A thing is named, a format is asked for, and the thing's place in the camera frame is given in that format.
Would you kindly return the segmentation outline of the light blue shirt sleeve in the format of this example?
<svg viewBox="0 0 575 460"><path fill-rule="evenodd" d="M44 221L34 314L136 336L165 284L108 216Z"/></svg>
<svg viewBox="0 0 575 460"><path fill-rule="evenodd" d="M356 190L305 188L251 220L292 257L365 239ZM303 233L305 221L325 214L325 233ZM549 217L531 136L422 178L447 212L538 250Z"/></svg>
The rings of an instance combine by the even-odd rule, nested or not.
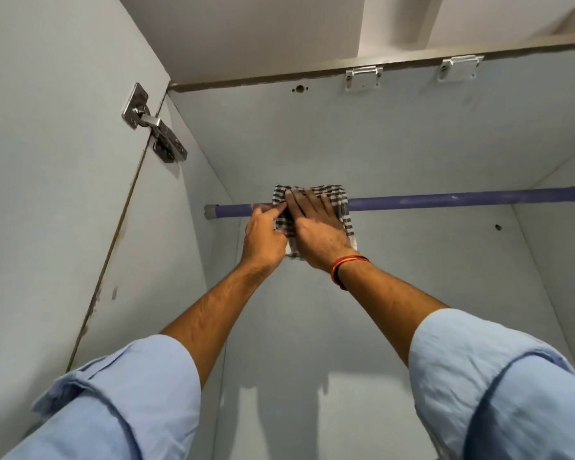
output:
<svg viewBox="0 0 575 460"><path fill-rule="evenodd" d="M444 309L417 328L408 365L438 460L575 460L575 369L544 341Z"/></svg>
<svg viewBox="0 0 575 460"><path fill-rule="evenodd" d="M188 350L152 335L56 379L41 425L1 460L186 460L201 404Z"/></svg>

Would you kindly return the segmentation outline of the metal hinge mounting plate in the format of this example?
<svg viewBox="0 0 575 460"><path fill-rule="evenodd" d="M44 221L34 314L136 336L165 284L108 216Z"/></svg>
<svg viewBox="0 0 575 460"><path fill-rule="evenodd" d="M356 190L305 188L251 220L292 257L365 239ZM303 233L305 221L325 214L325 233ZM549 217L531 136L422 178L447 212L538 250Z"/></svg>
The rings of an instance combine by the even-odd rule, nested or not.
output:
<svg viewBox="0 0 575 460"><path fill-rule="evenodd" d="M381 86L383 66L368 65L345 71L345 91L363 92L378 89Z"/></svg>
<svg viewBox="0 0 575 460"><path fill-rule="evenodd" d="M460 83L474 80L483 59L483 55L476 54L446 58L441 61L437 81L439 83Z"/></svg>

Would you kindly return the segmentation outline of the purple hanging rod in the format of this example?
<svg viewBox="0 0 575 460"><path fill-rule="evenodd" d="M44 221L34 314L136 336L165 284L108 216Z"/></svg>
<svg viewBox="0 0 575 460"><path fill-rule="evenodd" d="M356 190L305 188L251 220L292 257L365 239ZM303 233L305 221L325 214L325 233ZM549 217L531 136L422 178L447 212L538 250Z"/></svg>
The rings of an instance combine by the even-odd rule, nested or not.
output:
<svg viewBox="0 0 575 460"><path fill-rule="evenodd" d="M516 191L393 195L350 198L340 185L314 186L315 194L326 193L340 215L352 211L515 205L521 203L575 202L575 186Z"/></svg>

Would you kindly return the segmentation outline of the person's left hand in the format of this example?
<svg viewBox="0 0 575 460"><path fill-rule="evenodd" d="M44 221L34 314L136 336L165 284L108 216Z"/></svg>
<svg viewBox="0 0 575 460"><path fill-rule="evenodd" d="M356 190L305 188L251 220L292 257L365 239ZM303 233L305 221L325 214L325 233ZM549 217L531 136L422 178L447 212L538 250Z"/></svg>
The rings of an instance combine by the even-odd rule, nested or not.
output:
<svg viewBox="0 0 575 460"><path fill-rule="evenodd" d="M244 246L239 265L256 275L268 278L285 256L288 240L275 228L275 220L258 219L245 228Z"/></svg>

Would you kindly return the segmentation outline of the light blue left shirt sleeve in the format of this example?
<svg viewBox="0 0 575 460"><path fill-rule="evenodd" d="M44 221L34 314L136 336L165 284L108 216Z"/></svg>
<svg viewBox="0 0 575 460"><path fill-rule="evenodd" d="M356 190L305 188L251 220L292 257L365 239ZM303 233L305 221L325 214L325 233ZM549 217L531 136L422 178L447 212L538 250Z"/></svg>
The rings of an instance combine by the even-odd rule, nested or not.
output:
<svg viewBox="0 0 575 460"><path fill-rule="evenodd" d="M41 425L1 460L186 460L201 404L188 350L152 335L56 379Z"/></svg>

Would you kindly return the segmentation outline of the metal cabinet door hinge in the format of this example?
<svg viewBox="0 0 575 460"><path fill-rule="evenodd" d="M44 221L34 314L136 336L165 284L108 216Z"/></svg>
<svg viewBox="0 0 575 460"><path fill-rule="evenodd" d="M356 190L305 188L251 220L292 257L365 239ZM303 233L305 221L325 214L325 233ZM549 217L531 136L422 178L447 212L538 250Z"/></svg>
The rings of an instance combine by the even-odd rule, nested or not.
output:
<svg viewBox="0 0 575 460"><path fill-rule="evenodd" d="M165 163L185 161L187 150L175 133L160 118L152 116L147 106L148 94L141 84L135 83L121 113L124 122L132 129L146 127L155 139L154 153Z"/></svg>

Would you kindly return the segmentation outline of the white wardrobe door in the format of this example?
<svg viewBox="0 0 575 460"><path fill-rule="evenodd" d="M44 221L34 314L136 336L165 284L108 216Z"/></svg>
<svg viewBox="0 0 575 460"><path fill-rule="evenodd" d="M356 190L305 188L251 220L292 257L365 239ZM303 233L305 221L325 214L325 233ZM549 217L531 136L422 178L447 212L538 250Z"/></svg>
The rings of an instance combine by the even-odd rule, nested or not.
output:
<svg viewBox="0 0 575 460"><path fill-rule="evenodd" d="M69 364L169 75L119 0L0 0L0 458Z"/></svg>

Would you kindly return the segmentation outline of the white wardrobe cabinet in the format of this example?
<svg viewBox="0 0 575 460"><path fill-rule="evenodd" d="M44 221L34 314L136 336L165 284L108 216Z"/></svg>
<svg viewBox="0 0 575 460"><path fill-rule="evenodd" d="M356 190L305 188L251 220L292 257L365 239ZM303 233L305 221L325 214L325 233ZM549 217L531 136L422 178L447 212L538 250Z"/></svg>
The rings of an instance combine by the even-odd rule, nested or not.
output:
<svg viewBox="0 0 575 460"><path fill-rule="evenodd" d="M208 204L268 202L274 185L350 198L575 186L575 46L497 53L439 83L449 54L345 71L173 85L159 117L187 150L139 165L75 368L160 331L238 258L246 219ZM352 211L378 267L475 316L529 333L575 366L575 202ZM433 460L408 372L323 273L284 260L254 294L202 393L191 460Z"/></svg>

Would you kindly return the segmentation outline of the black white checked cloth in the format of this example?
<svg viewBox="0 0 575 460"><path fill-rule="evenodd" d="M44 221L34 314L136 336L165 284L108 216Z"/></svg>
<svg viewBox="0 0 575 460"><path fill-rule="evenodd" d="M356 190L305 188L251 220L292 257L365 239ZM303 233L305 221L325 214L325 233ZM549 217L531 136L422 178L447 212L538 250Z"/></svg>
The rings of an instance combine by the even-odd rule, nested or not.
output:
<svg viewBox="0 0 575 460"><path fill-rule="evenodd" d="M285 186L276 185L273 190L272 204L279 205L286 201L285 192L288 190L296 189L301 193L305 193L305 188L299 186ZM330 200L332 208L343 226L352 248L357 249L357 240L354 234L353 222L348 210L348 197L342 185L320 185L311 188L313 193L320 198L322 194ZM287 246L285 256L289 259L297 259L303 261L296 242L296 230L294 219L291 215L289 208L286 208L280 216L275 219L275 228L282 231L287 238Z"/></svg>

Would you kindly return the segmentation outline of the person's right forearm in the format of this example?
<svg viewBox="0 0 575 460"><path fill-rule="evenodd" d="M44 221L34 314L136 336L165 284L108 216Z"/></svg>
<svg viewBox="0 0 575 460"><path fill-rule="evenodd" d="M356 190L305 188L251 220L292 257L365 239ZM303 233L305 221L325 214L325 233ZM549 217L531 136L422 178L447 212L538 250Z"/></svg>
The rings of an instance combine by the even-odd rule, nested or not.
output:
<svg viewBox="0 0 575 460"><path fill-rule="evenodd" d="M449 308L363 256L339 259L332 278L358 301L406 366L418 327L431 314Z"/></svg>

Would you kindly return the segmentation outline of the person's left forearm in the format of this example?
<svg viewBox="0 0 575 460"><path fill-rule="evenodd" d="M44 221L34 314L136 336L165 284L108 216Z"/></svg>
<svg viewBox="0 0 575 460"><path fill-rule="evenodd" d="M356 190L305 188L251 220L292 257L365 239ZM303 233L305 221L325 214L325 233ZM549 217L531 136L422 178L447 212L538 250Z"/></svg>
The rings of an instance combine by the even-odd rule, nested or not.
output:
<svg viewBox="0 0 575 460"><path fill-rule="evenodd" d="M222 280L161 330L191 356L204 388L227 338L246 304L277 264L239 262Z"/></svg>

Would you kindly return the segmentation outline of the light blue right shirt sleeve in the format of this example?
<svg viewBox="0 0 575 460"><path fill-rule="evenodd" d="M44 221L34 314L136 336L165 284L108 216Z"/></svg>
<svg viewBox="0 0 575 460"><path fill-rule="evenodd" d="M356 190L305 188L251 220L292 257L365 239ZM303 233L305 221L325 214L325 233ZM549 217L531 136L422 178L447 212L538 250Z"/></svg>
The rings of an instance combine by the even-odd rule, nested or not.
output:
<svg viewBox="0 0 575 460"><path fill-rule="evenodd" d="M544 341L444 309L417 328L408 365L438 460L575 460L575 369Z"/></svg>

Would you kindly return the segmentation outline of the person's right hand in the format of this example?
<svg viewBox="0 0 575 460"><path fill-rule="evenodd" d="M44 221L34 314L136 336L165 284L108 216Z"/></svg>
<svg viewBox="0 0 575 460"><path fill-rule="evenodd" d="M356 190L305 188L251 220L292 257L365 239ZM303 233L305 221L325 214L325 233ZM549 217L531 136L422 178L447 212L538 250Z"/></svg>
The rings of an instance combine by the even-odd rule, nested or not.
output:
<svg viewBox="0 0 575 460"><path fill-rule="evenodd" d="M337 260L358 256L359 253L350 245L350 241L337 219L327 217L321 197L318 198L310 188L305 193L316 208L314 219L294 221L296 242L301 256L312 267L330 273ZM287 207L291 212L291 190L285 192Z"/></svg>

